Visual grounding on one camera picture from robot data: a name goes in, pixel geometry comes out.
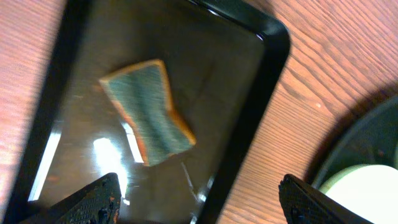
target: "black tray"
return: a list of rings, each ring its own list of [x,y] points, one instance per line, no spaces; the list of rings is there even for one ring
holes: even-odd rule
[[[89,172],[100,170],[91,148],[108,138],[115,139],[128,183],[130,206],[122,205],[120,223],[214,223],[289,49],[284,25],[241,1],[68,1],[5,222],[23,220],[103,175]],[[125,150],[118,114],[96,84],[154,58],[165,62],[175,106],[198,142],[142,167]],[[51,134],[60,137],[55,155],[40,198],[28,203]]]

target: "black baking tray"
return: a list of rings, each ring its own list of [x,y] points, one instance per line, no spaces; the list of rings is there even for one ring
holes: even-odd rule
[[[198,143],[157,167],[124,160],[127,172],[141,179],[126,176],[130,207],[121,208],[119,222],[214,223],[289,49],[284,25],[241,1],[68,1],[4,221],[19,222],[98,178],[83,175],[94,167],[92,157],[69,158],[86,152],[86,139],[119,139],[117,133],[124,131],[96,80],[126,65],[159,58],[166,64],[175,106]],[[28,203],[49,137],[59,126],[62,134],[42,195]],[[105,131],[93,137],[93,131],[103,127]],[[123,149],[125,137],[118,144]],[[167,172],[181,161],[202,192],[201,202],[185,198],[189,190],[183,186],[187,180],[182,169],[178,175]],[[156,176],[159,184],[148,184],[143,176]],[[136,182],[144,187],[132,186]],[[145,196],[150,188],[161,193],[150,193],[152,201],[170,201],[159,202],[161,206],[150,202]],[[182,199],[173,201],[168,194]]]

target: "wood grain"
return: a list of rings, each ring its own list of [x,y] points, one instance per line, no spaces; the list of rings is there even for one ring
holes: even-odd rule
[[[220,223],[285,223],[278,184],[305,178],[349,124],[398,94],[398,2],[251,0],[292,49]],[[35,110],[63,1],[0,1],[0,204]]]

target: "wooden table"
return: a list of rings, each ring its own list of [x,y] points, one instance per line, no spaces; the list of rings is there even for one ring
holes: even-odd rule
[[[398,2],[250,3],[287,26],[292,49],[220,222],[285,223],[277,188],[284,174],[306,178],[345,128],[398,93]],[[63,6],[56,0],[0,1],[1,211]]]

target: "tray rim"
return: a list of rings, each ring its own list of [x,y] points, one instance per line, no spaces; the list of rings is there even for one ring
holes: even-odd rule
[[[230,135],[213,184],[197,216],[196,223],[215,223],[286,63],[290,51],[290,37],[281,21],[241,0],[182,1],[189,1],[209,13],[243,27],[256,34],[266,46],[259,70]],[[89,15],[85,12],[90,10],[91,2],[69,0],[66,3],[40,92],[40,100],[9,197],[4,216],[5,223],[19,222],[31,215],[26,213],[27,199],[62,102],[60,99],[65,92],[81,33]]]

